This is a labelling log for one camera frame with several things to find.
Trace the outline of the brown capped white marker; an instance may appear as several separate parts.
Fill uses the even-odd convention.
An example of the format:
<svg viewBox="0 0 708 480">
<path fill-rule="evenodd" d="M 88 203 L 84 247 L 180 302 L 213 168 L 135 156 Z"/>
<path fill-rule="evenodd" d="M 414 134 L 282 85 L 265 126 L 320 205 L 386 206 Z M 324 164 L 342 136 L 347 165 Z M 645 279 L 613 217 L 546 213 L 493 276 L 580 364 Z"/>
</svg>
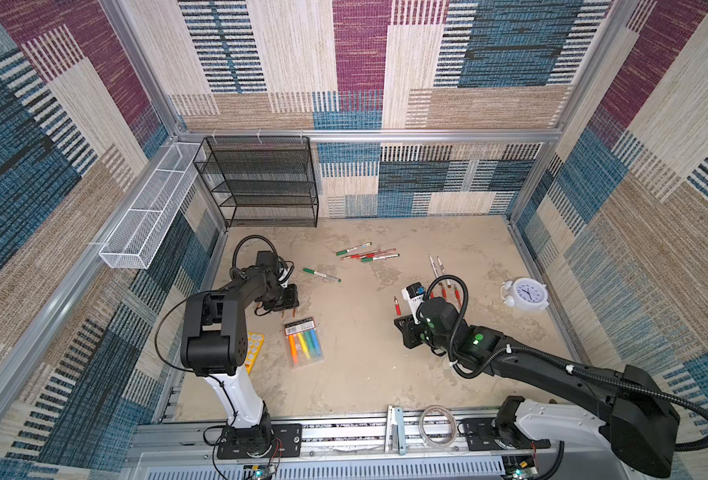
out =
<svg viewBox="0 0 708 480">
<path fill-rule="evenodd" d="M 443 262 L 442 262 L 442 259 L 441 259 L 439 256 L 437 256 L 437 263 L 438 263 L 438 267 L 439 267 L 439 272 L 440 272 L 440 274 L 441 274 L 442 276 L 446 275 L 447 272 L 446 272 L 445 266 L 444 266 L 444 264 L 443 264 Z"/>
</svg>

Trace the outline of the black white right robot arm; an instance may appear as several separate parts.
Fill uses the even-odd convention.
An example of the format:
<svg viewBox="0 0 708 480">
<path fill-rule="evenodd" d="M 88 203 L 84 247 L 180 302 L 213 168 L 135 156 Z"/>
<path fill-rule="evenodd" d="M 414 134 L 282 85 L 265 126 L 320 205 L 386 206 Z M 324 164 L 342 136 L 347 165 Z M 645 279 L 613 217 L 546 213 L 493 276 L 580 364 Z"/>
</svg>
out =
<svg viewBox="0 0 708 480">
<path fill-rule="evenodd" d="M 466 321 L 459 306 L 416 282 L 402 294 L 410 305 L 395 319 L 408 349 L 428 346 L 460 377 L 513 379 L 561 398 L 547 406 L 521 396 L 501 405 L 495 427 L 506 446 L 563 441 L 603 448 L 642 474 L 668 478 L 676 454 L 708 449 L 708 410 L 660 389 L 645 370 L 623 371 L 573 362 L 523 344 L 505 333 Z"/>
</svg>

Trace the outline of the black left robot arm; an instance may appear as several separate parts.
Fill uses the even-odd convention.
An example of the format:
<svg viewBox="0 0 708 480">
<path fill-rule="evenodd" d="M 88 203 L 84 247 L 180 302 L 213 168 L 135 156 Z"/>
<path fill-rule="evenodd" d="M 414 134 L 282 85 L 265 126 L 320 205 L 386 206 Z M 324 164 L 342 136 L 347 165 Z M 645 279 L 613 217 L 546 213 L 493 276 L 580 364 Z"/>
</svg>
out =
<svg viewBox="0 0 708 480">
<path fill-rule="evenodd" d="M 192 294 L 175 305 L 185 308 L 179 365 L 161 353 L 159 334 L 153 336 L 155 353 L 164 365 L 206 380 L 222 401 L 227 420 L 215 441 L 216 452 L 260 458 L 279 449 L 271 415 L 245 365 L 246 312 L 254 303 L 265 314 L 297 308 L 297 286 L 290 282 L 293 272 L 294 263 L 284 260 L 268 238 L 248 235 L 235 247 L 226 285 Z"/>
</svg>

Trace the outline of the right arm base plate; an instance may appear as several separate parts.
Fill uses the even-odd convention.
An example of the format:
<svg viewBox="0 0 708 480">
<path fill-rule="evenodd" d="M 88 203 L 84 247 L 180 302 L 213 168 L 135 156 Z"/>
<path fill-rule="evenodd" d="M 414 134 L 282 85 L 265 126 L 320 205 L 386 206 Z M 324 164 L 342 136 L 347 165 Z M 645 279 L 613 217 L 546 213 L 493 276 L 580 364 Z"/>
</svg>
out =
<svg viewBox="0 0 708 480">
<path fill-rule="evenodd" d="M 458 434 L 470 451 L 540 450 L 552 447 L 550 440 L 534 440 L 514 422 L 498 425 L 495 417 L 466 418 L 459 422 Z"/>
</svg>

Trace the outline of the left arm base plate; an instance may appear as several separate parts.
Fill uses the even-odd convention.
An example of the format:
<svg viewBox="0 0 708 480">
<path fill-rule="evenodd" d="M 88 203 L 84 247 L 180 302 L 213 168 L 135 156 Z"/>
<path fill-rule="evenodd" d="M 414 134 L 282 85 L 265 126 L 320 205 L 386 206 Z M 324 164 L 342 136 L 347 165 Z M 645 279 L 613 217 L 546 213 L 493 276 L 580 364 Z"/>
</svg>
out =
<svg viewBox="0 0 708 480">
<path fill-rule="evenodd" d="M 297 458 L 300 456 L 303 426 L 300 423 L 270 427 L 225 427 L 216 443 L 218 460 Z"/>
</svg>

